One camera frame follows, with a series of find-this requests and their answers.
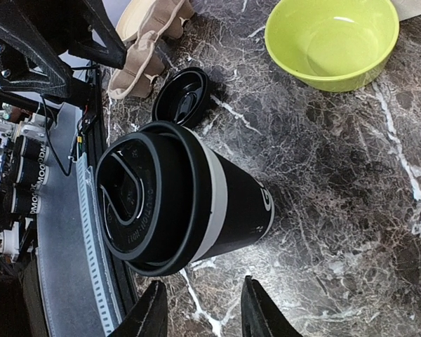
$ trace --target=mug lid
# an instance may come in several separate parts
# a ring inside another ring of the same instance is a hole
[[[152,110],[153,121],[170,121],[194,128],[209,106],[209,76],[198,67],[178,72],[161,89]]]

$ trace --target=reusable coffee cup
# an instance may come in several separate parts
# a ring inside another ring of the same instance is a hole
[[[28,158],[16,156],[11,161],[11,181],[31,191],[39,190],[42,185],[45,185],[49,173],[50,168],[47,165]]]
[[[37,140],[19,136],[15,140],[13,153],[15,156],[21,156],[45,164],[50,154],[50,148]]]
[[[116,141],[95,181],[107,246],[143,276],[254,244],[274,219],[261,183],[165,121]]]
[[[13,188],[4,199],[6,210],[13,214],[34,215],[41,211],[41,198],[34,192]]]

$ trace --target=black cable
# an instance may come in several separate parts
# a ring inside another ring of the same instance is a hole
[[[50,139],[50,133],[48,132],[48,116],[47,116],[47,110],[51,113],[51,118],[53,119],[53,121],[55,121],[55,115],[53,114],[53,111],[51,111],[50,109],[47,109],[47,103],[45,101],[45,98],[41,96],[42,99],[42,104],[44,106],[44,114],[45,114],[45,133],[47,135],[47,140],[48,140],[48,144],[50,145],[50,148],[53,152],[53,156],[55,157],[56,162],[58,163],[58,166],[60,167],[62,174],[64,174],[64,176],[69,177],[72,174],[72,167],[73,167],[73,160],[72,160],[72,156],[75,153],[75,149],[76,149],[76,143],[78,142],[77,137],[75,137],[75,141],[73,144],[73,148],[72,151],[70,152],[70,156],[69,156],[69,168],[66,170],[64,168],[64,166],[62,165],[58,154],[55,151],[55,148],[53,147],[53,145],[51,144],[51,139]]]
[[[92,70],[92,69],[97,69],[99,68],[98,65],[91,65],[91,66],[86,66],[86,67],[73,67],[72,70],[77,71],[77,70]]]

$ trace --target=lime green bowl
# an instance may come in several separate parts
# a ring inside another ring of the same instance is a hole
[[[398,35],[390,0],[282,0],[265,27],[274,62],[332,92],[358,89],[379,76]]]

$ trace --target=dark marble surface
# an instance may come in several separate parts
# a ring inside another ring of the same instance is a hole
[[[203,0],[146,100],[109,105],[109,141],[151,119],[166,77],[204,68],[218,85],[198,134],[261,180],[276,204],[255,246],[164,278],[170,336],[240,336],[243,278],[258,279],[303,336],[421,337],[421,17],[388,66],[353,93],[279,69],[263,41],[276,1]],[[143,290],[151,280],[136,277]]]

